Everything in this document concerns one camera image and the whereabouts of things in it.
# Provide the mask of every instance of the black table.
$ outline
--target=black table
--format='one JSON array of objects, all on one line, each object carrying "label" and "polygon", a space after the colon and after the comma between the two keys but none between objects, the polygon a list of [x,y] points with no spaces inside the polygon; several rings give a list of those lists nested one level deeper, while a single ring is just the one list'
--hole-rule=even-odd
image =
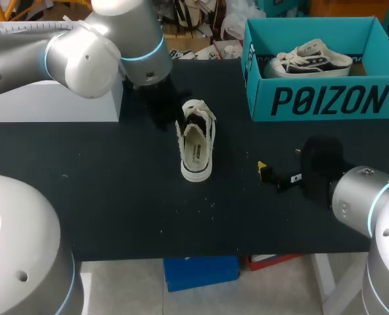
[{"label": "black table", "polygon": [[182,177],[175,129],[156,130],[134,95],[121,123],[0,123],[0,175],[48,198],[77,259],[368,250],[299,189],[277,195],[260,184],[257,162],[297,170],[294,149],[326,133],[347,160],[389,172],[389,120],[253,123],[239,60],[182,60],[172,74],[217,116],[203,183]]}]

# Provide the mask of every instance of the yellow tag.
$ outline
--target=yellow tag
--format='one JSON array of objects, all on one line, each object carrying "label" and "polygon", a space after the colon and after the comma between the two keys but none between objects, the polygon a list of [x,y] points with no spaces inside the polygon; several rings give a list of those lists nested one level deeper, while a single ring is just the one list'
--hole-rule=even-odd
[{"label": "yellow tag", "polygon": [[258,167],[259,167],[259,174],[260,174],[260,169],[263,169],[264,167],[267,167],[267,165],[261,161],[258,162]]}]

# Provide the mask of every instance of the white box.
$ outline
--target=white box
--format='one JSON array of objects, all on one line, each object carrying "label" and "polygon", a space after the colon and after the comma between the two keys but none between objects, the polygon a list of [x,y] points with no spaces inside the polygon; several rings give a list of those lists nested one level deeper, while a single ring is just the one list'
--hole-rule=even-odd
[{"label": "white box", "polygon": [[0,123],[118,121],[122,96],[120,76],[110,92],[93,100],[56,81],[32,83],[0,94]]}]

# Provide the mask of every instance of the plastic bag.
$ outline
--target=plastic bag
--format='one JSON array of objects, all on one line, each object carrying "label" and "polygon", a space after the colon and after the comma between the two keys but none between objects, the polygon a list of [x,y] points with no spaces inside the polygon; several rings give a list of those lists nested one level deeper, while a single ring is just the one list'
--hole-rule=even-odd
[{"label": "plastic bag", "polygon": [[265,18],[266,13],[252,0],[227,0],[226,17],[222,21],[221,38],[224,31],[237,39],[244,39],[244,30],[248,18]]}]

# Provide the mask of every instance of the white sneaker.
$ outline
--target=white sneaker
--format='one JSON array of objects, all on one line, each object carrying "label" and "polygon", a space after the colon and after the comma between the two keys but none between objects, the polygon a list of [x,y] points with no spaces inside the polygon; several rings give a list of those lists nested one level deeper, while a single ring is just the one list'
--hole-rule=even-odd
[{"label": "white sneaker", "polygon": [[352,58],[331,51],[321,39],[314,39],[289,53],[280,52],[265,67],[265,77],[344,77]]},{"label": "white sneaker", "polygon": [[215,115],[203,100],[189,100],[183,105],[185,125],[177,137],[181,156],[181,174],[191,182],[202,182],[212,172],[212,149],[215,140]]}]

